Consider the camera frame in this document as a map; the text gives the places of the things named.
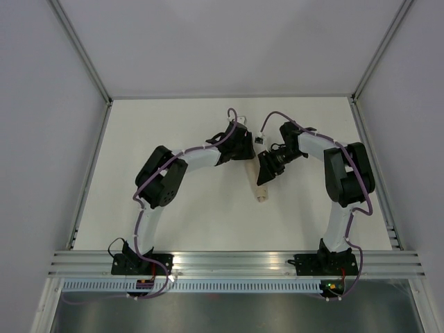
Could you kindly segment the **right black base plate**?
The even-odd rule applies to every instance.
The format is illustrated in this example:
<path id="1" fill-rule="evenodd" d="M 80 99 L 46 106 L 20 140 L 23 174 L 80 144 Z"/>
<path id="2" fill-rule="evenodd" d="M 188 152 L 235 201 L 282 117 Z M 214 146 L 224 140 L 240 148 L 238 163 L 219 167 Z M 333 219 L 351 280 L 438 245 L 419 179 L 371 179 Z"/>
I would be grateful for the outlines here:
<path id="1" fill-rule="evenodd" d="M 296 270 L 297 276 L 356 276 L 359 268 L 356 257 L 351 254 L 295 254 L 287 263 Z"/>

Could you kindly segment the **aluminium frame post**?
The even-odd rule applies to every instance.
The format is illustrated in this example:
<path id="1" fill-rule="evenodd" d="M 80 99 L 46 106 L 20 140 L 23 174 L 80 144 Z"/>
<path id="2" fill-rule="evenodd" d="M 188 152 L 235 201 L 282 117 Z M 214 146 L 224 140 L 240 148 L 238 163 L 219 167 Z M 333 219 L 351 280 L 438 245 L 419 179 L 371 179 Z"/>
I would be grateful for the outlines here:
<path id="1" fill-rule="evenodd" d="M 65 35 L 67 36 L 70 44 L 74 48 L 75 53 L 79 57 L 82 65 L 89 76 L 93 86 L 96 88 L 97 92 L 100 94 L 101 98 L 105 101 L 106 105 L 110 105 L 112 102 L 112 97 L 108 93 L 103 81 L 101 80 L 98 71 L 96 70 L 90 56 L 88 55 L 86 48 L 81 42 L 74 25 L 72 24 L 66 10 L 64 9 L 62 3 L 58 0 L 48 0 L 47 1 L 50 9 L 52 10 L 55 18 L 58 20 L 60 26 L 62 27 Z"/>
<path id="2" fill-rule="evenodd" d="M 375 72 L 378 64 L 382 60 L 393 38 L 395 37 L 396 33 L 403 24 L 403 21 L 405 20 L 406 16 L 409 14 L 409 11 L 412 9 L 415 3 L 416 3 L 415 0 L 401 1 L 399 8 L 397 9 L 388 28 L 386 29 L 386 32 L 384 33 L 384 36 L 381 39 L 380 43 L 378 44 L 374 54 L 372 55 L 370 62 L 368 63 L 366 69 L 364 70 L 364 73 L 361 76 L 359 82 L 357 83 L 357 86 L 355 87 L 355 90 L 353 91 L 353 93 L 351 93 L 349 97 L 350 103 L 356 103 L 357 99 L 363 93 L 365 87 L 368 84 L 368 81 L 372 78 L 373 73 Z"/>

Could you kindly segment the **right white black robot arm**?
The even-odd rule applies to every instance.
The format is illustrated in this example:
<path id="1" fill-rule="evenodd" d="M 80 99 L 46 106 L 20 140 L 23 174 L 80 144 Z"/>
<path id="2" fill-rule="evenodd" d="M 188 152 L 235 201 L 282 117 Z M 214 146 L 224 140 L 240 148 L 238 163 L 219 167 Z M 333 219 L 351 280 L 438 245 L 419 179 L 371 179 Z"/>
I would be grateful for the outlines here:
<path id="1" fill-rule="evenodd" d="M 318 250 L 296 254 L 288 263 L 298 276 L 355 276 L 359 269 L 350 243 L 354 213 L 361 203 L 370 204 L 375 179 L 365 146 L 356 142 L 344 146 L 313 128 L 300 129 L 288 121 L 280 126 L 282 144 L 264 149 L 258 155 L 258 185 L 281 175 L 285 166 L 299 157 L 314 157 L 324 166 L 327 195 L 332 202 L 327 230 Z"/>

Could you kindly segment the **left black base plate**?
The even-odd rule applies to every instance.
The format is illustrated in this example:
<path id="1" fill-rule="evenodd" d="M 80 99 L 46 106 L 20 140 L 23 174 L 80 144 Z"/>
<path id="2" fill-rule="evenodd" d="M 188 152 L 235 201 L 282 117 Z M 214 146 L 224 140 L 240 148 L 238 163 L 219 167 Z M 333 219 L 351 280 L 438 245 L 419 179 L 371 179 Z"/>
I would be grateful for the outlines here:
<path id="1" fill-rule="evenodd" d="M 151 259 L 155 260 L 165 266 L 168 273 L 173 268 L 173 255 L 169 253 L 154 253 L 151 255 Z M 124 254 L 118 253 L 114 256 L 111 275 L 154 275 L 165 276 L 165 270 L 159 265 L 153 262 L 147 262 L 139 257 L 135 259 L 128 259 Z"/>

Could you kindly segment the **right aluminium frame post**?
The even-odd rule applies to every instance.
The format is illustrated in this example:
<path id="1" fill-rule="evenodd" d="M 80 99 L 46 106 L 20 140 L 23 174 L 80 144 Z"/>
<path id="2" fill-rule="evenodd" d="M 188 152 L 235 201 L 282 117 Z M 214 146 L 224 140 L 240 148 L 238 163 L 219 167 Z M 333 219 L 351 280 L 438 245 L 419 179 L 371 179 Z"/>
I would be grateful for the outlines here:
<path id="1" fill-rule="evenodd" d="M 368 81 L 372 78 L 373 73 L 375 72 L 378 64 L 382 60 L 393 38 L 395 37 L 396 33 L 403 24 L 403 21 L 405 20 L 406 16 L 409 14 L 409 11 L 412 9 L 415 3 L 416 3 L 415 0 L 401 1 L 399 8 L 397 9 L 388 28 L 386 29 L 386 32 L 384 33 L 384 36 L 381 39 L 380 43 L 378 44 L 374 54 L 372 55 L 370 62 L 368 63 L 366 69 L 364 70 L 364 73 L 361 76 L 359 82 L 357 83 L 357 86 L 355 87 L 355 90 L 353 91 L 353 93 L 351 93 L 349 97 L 350 103 L 356 103 L 357 99 L 363 93 L 365 87 L 368 84 Z"/>

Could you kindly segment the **aluminium mounting rail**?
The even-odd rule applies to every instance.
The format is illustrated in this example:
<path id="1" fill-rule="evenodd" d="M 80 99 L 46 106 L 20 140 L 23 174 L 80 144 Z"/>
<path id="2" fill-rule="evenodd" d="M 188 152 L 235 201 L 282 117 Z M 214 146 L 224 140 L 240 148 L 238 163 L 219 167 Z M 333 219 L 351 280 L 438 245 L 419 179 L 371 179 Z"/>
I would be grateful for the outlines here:
<path id="1" fill-rule="evenodd" d="M 288 261 L 291 251 L 175 251 L 171 272 L 176 278 L 286 279 L 296 276 Z M 105 251 L 57 251 L 46 269 L 49 278 L 108 278 L 112 258 Z M 425 277 L 414 251 L 365 250 L 361 277 L 365 280 Z"/>

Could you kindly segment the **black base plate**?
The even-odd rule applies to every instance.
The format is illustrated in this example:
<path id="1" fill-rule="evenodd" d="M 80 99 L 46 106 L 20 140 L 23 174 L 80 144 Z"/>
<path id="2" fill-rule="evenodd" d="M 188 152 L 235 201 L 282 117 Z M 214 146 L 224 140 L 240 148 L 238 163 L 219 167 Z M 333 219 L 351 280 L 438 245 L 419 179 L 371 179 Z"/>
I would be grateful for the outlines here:
<path id="1" fill-rule="evenodd" d="M 351 254 L 295 254 L 287 263 L 296 270 L 297 276 L 356 276 L 359 268 L 356 257 Z"/>
<path id="2" fill-rule="evenodd" d="M 165 266 L 168 273 L 173 268 L 173 255 L 169 253 L 154 253 L 151 255 L 151 259 L 155 260 Z M 139 257 L 135 259 L 128 259 L 124 254 L 118 253 L 114 256 L 111 275 L 154 275 L 165 276 L 165 270 L 159 265 L 153 262 L 147 262 Z"/>

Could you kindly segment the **left aluminium frame post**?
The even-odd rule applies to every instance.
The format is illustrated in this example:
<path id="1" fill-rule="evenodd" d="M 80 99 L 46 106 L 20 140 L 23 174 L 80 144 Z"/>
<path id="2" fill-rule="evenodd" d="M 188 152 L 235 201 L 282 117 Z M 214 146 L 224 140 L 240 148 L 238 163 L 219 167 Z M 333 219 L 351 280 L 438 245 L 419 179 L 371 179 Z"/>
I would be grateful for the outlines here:
<path id="1" fill-rule="evenodd" d="M 64 9 L 62 3 L 58 0 L 48 0 L 47 1 L 50 9 L 52 10 L 55 18 L 58 20 L 60 26 L 62 27 L 65 35 L 67 36 L 70 44 L 74 48 L 75 53 L 79 57 L 82 65 L 89 76 L 93 86 L 96 88 L 97 92 L 100 94 L 101 98 L 105 101 L 106 105 L 110 105 L 112 102 L 112 97 L 108 93 L 103 81 L 101 80 L 98 71 L 96 70 L 90 56 L 88 55 L 86 48 L 81 42 L 74 25 L 72 24 L 66 10 Z"/>

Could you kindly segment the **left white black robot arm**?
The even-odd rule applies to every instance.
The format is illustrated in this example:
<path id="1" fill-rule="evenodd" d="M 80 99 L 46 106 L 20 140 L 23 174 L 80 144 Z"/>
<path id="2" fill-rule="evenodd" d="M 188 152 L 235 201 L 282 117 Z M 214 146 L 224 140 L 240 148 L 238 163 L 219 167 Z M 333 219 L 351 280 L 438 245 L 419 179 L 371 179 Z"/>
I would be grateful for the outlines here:
<path id="1" fill-rule="evenodd" d="M 154 253 L 154 236 L 164 208 L 172 203 L 186 174 L 204 167 L 217 167 L 231 160 L 255 157 L 253 135 L 245 119 L 229 121 L 228 127 L 200 146 L 172 151 L 155 148 L 136 176 L 133 200 L 140 211 L 135 231 L 113 256 L 112 275 L 163 275 L 171 273 L 173 255 Z"/>

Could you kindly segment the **beige cloth napkin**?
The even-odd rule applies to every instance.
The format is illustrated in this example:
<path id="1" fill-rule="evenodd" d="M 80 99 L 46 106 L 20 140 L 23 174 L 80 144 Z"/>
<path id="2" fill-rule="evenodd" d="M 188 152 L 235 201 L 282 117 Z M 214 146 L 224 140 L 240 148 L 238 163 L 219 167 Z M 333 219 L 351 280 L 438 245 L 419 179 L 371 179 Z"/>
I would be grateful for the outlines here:
<path id="1" fill-rule="evenodd" d="M 250 188 L 253 192 L 255 199 L 259 203 L 263 203 L 268 200 L 268 185 L 258 185 L 257 179 L 259 176 L 259 161 L 257 157 L 251 160 L 245 161 L 245 169 L 250 183 Z"/>

